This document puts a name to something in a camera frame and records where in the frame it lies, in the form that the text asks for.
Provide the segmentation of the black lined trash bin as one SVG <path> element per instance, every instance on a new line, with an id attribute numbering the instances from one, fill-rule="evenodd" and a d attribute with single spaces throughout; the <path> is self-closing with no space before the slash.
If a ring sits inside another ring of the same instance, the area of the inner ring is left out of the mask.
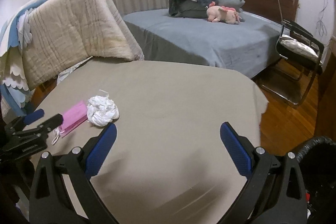
<path id="1" fill-rule="evenodd" d="M 307 223 L 335 223 L 335 141 L 314 137 L 293 152 L 307 193 Z"/>

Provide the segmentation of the pink face mask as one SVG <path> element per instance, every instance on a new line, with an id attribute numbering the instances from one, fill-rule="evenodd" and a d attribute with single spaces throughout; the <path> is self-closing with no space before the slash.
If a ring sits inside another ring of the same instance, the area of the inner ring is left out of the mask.
<path id="1" fill-rule="evenodd" d="M 54 129 L 54 138 L 52 145 L 55 145 L 60 138 L 64 138 L 75 128 L 87 120 L 87 106 L 84 101 L 80 101 L 73 105 L 62 114 L 63 122 Z"/>

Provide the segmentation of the white crumpled tissue ball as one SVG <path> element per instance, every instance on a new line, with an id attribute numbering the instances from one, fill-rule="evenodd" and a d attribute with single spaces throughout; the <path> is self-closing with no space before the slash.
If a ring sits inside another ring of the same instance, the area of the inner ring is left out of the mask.
<path id="1" fill-rule="evenodd" d="M 99 90 L 101 95 L 92 96 L 87 101 L 87 119 L 97 127 L 105 127 L 108 123 L 118 120 L 120 112 L 109 93 Z"/>

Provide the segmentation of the wooden wardrobe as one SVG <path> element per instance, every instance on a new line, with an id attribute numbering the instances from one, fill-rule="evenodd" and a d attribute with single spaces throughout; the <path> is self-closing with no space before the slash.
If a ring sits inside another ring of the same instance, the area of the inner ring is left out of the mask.
<path id="1" fill-rule="evenodd" d="M 318 110 L 314 136 L 335 141 L 335 36 L 330 39 L 322 75 L 318 78 Z"/>

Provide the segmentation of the beige folded quilt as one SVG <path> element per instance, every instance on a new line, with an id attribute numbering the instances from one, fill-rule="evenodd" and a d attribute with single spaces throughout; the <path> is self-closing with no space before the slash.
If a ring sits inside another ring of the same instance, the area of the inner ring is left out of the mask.
<path id="1" fill-rule="evenodd" d="M 29 89 L 90 56 L 143 60 L 113 0 L 48 0 L 29 14 L 31 43 L 23 51 Z"/>

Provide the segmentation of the black office chair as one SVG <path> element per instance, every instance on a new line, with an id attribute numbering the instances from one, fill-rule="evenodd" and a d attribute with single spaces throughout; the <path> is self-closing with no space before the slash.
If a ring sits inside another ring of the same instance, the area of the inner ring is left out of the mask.
<path id="1" fill-rule="evenodd" d="M 305 57 L 291 53 L 280 45 L 280 36 L 288 35 L 299 42 L 311 47 L 318 55 L 315 63 Z M 297 107 L 305 100 L 317 74 L 322 72 L 322 55 L 325 46 L 313 37 L 305 28 L 292 20 L 283 19 L 281 21 L 281 31 L 275 45 L 276 53 L 281 61 L 286 61 L 289 65 L 299 70 L 299 75 L 294 77 L 286 71 L 280 69 L 274 63 L 264 71 L 257 79 L 258 85 L 264 90 L 276 94 L 282 100 L 293 107 Z"/>

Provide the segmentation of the grey bed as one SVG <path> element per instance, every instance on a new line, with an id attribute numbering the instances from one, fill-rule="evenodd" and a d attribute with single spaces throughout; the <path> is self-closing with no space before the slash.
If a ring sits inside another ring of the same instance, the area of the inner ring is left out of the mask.
<path id="1" fill-rule="evenodd" d="M 240 24 L 175 18 L 167 9 L 123 17 L 146 60 L 231 69 L 254 78 L 278 60 L 280 24 L 243 12 Z"/>

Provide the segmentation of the silver seat cushion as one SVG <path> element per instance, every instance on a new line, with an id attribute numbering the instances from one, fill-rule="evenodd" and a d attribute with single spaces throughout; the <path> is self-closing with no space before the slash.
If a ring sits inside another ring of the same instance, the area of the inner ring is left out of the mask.
<path id="1" fill-rule="evenodd" d="M 318 61 L 318 55 L 311 47 L 302 42 L 299 42 L 297 39 L 292 38 L 291 36 L 280 36 L 280 45 L 289 50 L 291 53 L 305 57 L 315 63 Z"/>

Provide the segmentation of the pink plush pig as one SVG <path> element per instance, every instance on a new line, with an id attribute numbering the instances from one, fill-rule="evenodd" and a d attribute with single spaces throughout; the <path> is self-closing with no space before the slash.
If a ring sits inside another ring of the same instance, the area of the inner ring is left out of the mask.
<path id="1" fill-rule="evenodd" d="M 206 11 L 207 21 L 212 23 L 224 22 L 226 24 L 239 24 L 242 20 L 239 13 L 231 7 L 218 6 L 211 2 Z"/>

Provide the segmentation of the dark wooden headboard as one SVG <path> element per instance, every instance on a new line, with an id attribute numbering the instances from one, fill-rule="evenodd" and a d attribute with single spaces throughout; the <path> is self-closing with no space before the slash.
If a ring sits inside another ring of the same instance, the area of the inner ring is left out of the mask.
<path id="1" fill-rule="evenodd" d="M 281 23 L 296 20 L 299 0 L 245 0 L 243 11 Z"/>

